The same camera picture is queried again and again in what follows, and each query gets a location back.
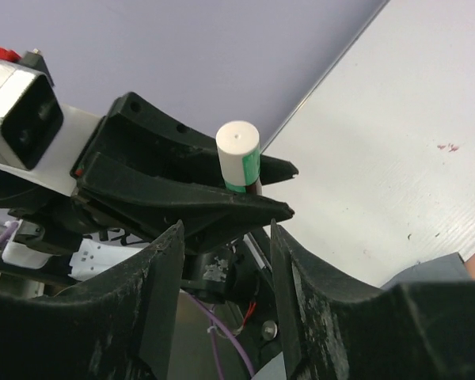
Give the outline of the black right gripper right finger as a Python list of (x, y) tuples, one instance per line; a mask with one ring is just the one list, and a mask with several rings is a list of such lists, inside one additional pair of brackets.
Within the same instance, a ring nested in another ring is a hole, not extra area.
[(382, 290), (276, 223), (270, 247), (289, 379), (475, 379), (475, 281)]

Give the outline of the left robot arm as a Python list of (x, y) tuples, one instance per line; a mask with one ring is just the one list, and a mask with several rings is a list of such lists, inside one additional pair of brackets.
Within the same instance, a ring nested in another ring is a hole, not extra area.
[(76, 183), (62, 196), (0, 170), (0, 208), (25, 221), (21, 257), (33, 275), (73, 255), (84, 238), (120, 229), (121, 245), (158, 238), (184, 224), (181, 286), (209, 303), (247, 302), (261, 281), (249, 258), (230, 255), (248, 232), (292, 218), (285, 203), (225, 187), (215, 140), (184, 126), (136, 93), (117, 98), (65, 171)]

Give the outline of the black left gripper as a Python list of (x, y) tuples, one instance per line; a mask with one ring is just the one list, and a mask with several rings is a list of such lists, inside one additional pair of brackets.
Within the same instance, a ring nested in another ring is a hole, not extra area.
[(24, 222), (18, 241), (52, 256), (76, 251), (84, 237), (120, 229), (150, 242), (180, 221), (188, 262), (183, 285), (204, 301), (243, 303), (260, 280), (243, 253), (230, 250), (272, 220), (291, 219), (287, 203), (229, 190), (217, 143), (126, 93), (99, 120), (81, 150), (70, 149), (59, 175), (67, 195), (24, 180), (10, 208)]

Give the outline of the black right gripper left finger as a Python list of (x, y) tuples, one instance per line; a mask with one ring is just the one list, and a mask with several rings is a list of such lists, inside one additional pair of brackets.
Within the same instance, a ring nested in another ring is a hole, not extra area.
[(0, 379), (164, 379), (184, 227), (54, 297), (0, 294)]

